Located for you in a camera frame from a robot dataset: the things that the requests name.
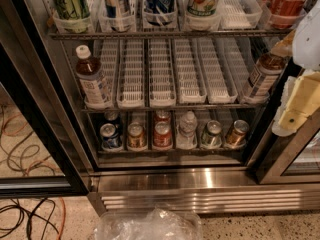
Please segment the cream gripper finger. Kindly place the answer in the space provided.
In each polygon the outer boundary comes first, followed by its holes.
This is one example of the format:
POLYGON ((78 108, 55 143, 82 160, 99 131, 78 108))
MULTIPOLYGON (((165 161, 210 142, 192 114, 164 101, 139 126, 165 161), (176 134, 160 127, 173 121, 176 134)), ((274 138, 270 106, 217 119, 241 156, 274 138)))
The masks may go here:
POLYGON ((320 72, 305 70, 299 77, 289 76, 282 92, 272 132, 287 137, 320 108, 320 72))

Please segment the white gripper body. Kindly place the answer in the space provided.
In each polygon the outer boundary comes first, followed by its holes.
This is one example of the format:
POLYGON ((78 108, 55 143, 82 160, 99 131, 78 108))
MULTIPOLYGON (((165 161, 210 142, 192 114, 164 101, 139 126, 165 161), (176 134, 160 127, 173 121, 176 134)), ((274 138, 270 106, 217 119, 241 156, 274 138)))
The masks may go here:
POLYGON ((298 24, 292 50, 296 65, 320 70, 320 0, 298 24))

